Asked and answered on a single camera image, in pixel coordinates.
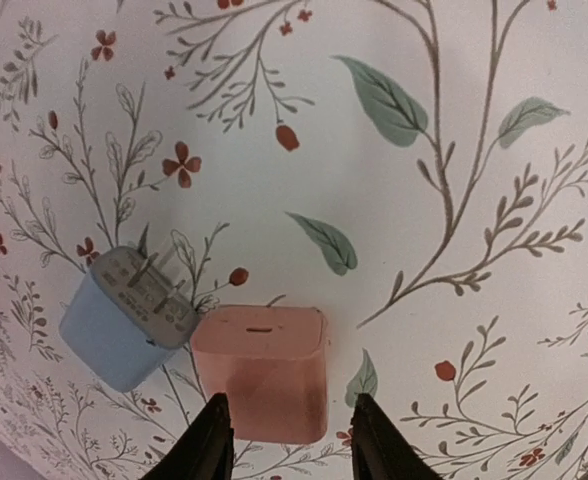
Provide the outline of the pink charger plug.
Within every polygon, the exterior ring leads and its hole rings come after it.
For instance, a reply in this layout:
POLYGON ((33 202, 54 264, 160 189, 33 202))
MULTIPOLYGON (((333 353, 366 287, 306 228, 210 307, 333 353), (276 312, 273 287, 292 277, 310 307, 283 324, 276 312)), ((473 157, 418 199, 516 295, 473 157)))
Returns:
POLYGON ((227 305, 190 339, 208 396, 226 395, 238 440, 308 445, 328 428, 327 321, 316 308, 227 305))

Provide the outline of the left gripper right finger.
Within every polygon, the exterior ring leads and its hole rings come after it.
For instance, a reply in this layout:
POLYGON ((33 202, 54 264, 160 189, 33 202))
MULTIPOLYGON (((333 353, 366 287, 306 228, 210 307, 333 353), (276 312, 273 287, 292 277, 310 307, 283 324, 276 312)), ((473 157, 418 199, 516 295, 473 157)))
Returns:
POLYGON ((354 479, 442 479, 418 456, 370 394, 357 396, 351 426, 354 479))

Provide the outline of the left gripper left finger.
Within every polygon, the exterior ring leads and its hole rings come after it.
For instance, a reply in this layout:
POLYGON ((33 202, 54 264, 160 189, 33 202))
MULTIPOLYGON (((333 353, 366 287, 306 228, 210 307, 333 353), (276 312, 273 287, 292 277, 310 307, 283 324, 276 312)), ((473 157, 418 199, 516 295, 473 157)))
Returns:
POLYGON ((216 393, 146 480, 230 480, 233 441, 227 396, 216 393))

